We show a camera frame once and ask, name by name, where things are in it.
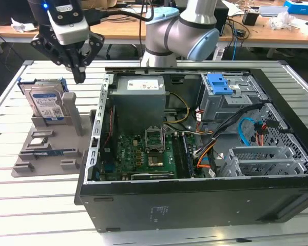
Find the blue drive latch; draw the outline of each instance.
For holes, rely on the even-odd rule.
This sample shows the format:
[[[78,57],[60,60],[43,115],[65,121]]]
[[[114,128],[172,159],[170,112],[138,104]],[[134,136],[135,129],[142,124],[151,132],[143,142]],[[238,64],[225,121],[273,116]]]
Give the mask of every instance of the blue drive latch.
[[[233,91],[228,86],[228,81],[221,73],[209,73],[207,81],[211,85],[214,95],[232,95]]]

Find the desk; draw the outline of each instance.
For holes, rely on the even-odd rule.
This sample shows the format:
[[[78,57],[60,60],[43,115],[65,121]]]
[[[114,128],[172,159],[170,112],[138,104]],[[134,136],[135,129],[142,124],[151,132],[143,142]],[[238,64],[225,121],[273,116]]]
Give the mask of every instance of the desk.
[[[64,67],[49,61],[22,66],[0,97],[0,245],[213,245],[236,243],[246,238],[247,246],[308,245],[308,208],[281,224],[238,225],[213,228],[96,232],[83,206],[73,203],[78,175],[13,178],[12,167],[32,125],[32,109],[16,84],[21,76],[63,76],[77,95],[80,113],[95,109],[105,66],[138,66],[135,61],[94,61],[87,68],[84,84],[75,85]],[[178,66],[194,66],[189,61]],[[308,125],[308,85],[289,66],[278,61],[205,61],[206,68],[261,68],[285,100]]]
[[[281,0],[275,0],[274,5],[281,6]],[[268,5],[260,3],[256,0],[255,5]],[[308,16],[297,16],[299,18],[307,18]],[[242,22],[242,17],[233,17],[238,22]],[[258,17],[255,26],[248,26],[251,34],[244,41],[243,47],[264,47],[264,48],[308,48],[308,35],[304,35],[300,30],[292,27],[289,30],[272,30],[266,22],[267,17]],[[95,33],[100,33],[105,36],[106,44],[139,44],[139,22],[128,23],[112,23],[104,21],[99,25],[91,27]],[[13,30],[10,26],[0,26],[0,34],[11,43],[29,43],[37,34],[37,31],[19,33]],[[142,40],[145,43],[146,28],[142,25]],[[226,26],[223,35],[219,38],[217,49],[215,51],[214,60],[220,60],[224,49],[232,40],[232,31]]]

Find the motherboard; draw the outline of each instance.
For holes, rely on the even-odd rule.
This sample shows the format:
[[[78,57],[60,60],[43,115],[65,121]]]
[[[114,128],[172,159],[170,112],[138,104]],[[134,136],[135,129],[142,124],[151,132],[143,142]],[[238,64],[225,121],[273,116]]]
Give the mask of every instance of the motherboard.
[[[113,181],[191,177],[193,162],[190,155],[197,148],[194,136],[162,134],[161,141],[160,136],[152,133],[119,135],[115,159],[103,163],[97,178]],[[161,144],[162,149],[149,150],[151,146]]]

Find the floor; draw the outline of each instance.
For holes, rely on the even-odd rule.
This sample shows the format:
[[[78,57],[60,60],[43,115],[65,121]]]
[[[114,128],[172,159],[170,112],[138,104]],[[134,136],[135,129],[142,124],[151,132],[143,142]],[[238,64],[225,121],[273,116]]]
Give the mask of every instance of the floor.
[[[14,50],[23,58],[23,60],[47,60],[45,56],[34,50],[29,44],[2,44],[3,54],[0,54],[0,96],[7,84],[13,79],[15,73],[22,65],[23,61],[10,49],[13,45]],[[97,59],[104,60],[108,45],[105,45],[100,51]],[[266,58],[268,49],[258,49],[255,53],[249,52],[246,48],[237,48],[236,60],[268,60]],[[224,60],[231,60],[234,49],[230,47],[225,51]],[[308,82],[308,50],[294,50],[294,58],[285,58],[282,55],[274,54],[274,60],[286,60],[288,64]],[[130,60],[138,59],[134,50],[126,45],[113,45],[110,50],[112,60]]]

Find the robotic arm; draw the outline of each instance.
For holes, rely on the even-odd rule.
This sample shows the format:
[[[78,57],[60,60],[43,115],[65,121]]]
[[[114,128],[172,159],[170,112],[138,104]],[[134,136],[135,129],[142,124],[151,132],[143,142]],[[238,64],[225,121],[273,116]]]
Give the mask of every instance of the robotic arm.
[[[63,64],[71,71],[75,82],[83,83],[85,68],[98,54],[104,37],[90,31],[79,0],[28,0],[39,24],[39,34],[31,45],[50,58],[55,64]],[[89,40],[90,51],[81,53]]]
[[[156,8],[146,23],[146,51],[142,67],[174,67],[175,54],[201,62],[209,57],[219,39],[214,11],[217,0],[188,0],[179,15],[175,8]]]
[[[85,69],[104,44],[104,36],[90,31],[80,0],[28,0],[39,34],[31,45],[55,64],[63,64],[71,71],[77,84],[85,80]],[[128,15],[147,22],[146,52],[142,66],[176,66],[175,54],[190,60],[202,61],[213,51],[219,38],[215,29],[214,9],[217,0],[189,0],[186,10],[179,16],[175,8],[151,6],[149,17],[118,10],[101,12],[100,18]],[[90,50],[81,53],[89,40]]]

